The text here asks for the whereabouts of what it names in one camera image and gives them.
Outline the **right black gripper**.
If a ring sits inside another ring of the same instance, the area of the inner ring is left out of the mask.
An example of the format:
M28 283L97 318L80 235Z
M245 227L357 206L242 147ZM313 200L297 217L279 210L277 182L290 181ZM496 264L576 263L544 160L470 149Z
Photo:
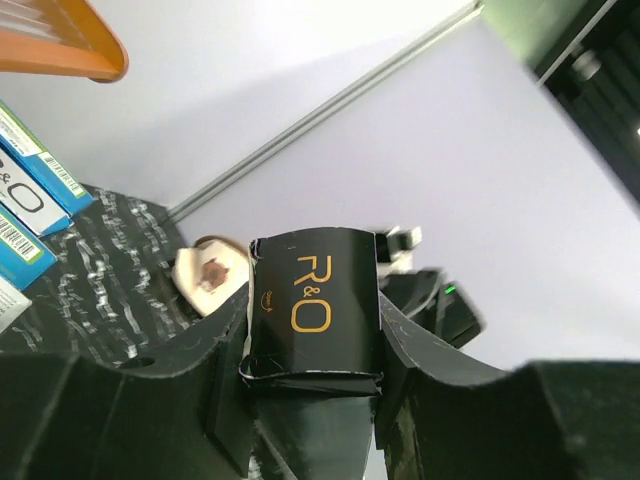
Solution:
M413 251L422 241L422 229L417 226L401 229L399 226L375 231L378 279L411 271Z

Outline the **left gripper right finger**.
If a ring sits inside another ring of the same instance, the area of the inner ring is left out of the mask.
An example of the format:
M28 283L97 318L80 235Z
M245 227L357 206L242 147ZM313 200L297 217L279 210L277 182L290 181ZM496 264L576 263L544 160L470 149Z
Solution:
M376 445L393 479L635 479L639 366L480 362L380 302Z

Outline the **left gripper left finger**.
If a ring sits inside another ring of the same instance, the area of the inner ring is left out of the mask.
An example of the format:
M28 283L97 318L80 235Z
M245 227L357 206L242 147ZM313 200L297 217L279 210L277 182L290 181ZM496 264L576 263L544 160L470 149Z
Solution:
M77 353L1 356L4 479L242 479L214 434L224 353L246 319L237 290L213 314L120 367Z

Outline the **silver black toothpaste box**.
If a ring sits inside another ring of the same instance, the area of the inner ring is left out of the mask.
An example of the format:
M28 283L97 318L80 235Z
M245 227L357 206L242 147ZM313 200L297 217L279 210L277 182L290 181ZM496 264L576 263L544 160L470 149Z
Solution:
M31 306L32 302L4 277L0 277L0 333Z

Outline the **blue toothpaste box with label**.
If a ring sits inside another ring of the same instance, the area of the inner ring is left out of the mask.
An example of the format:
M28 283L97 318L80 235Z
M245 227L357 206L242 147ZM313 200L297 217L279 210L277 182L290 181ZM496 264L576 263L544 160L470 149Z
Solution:
M24 291L55 263L55 255L10 211L1 207L1 275Z

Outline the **blue toothpaste box plain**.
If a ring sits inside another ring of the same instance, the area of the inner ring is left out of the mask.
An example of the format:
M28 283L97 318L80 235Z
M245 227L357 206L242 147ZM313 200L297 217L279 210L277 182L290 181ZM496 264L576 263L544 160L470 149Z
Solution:
M58 203L1 150L1 203L38 237L64 231L71 218Z

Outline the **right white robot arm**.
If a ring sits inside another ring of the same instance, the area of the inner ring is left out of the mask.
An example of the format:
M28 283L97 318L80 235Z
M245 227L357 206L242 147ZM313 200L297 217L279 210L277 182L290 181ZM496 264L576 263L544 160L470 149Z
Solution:
M440 267L413 267L422 241L419 227L395 226L374 235L379 288L395 307L455 348L480 335L484 321L463 288Z

